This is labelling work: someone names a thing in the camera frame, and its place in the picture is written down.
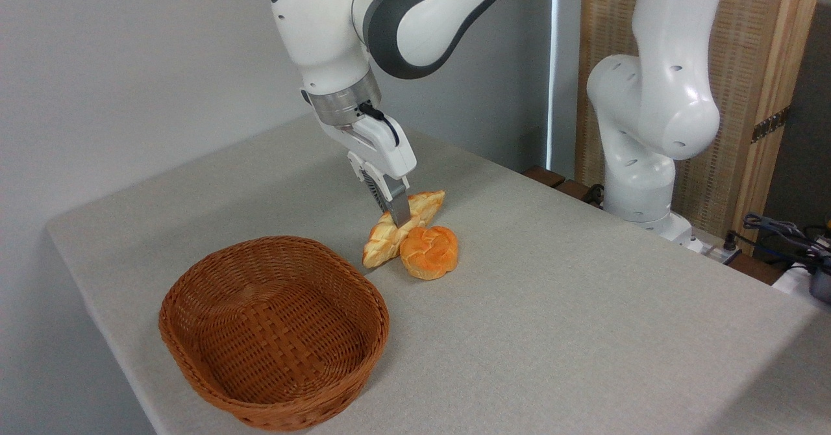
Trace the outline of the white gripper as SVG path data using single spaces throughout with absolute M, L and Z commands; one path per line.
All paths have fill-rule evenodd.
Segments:
M 364 182 L 382 212 L 388 211 L 397 227 L 412 218 L 406 175 L 416 168 L 416 157 L 403 128 L 394 119 L 362 114 L 351 127 L 336 127 L 317 114 L 324 133 L 344 145 L 353 171 Z

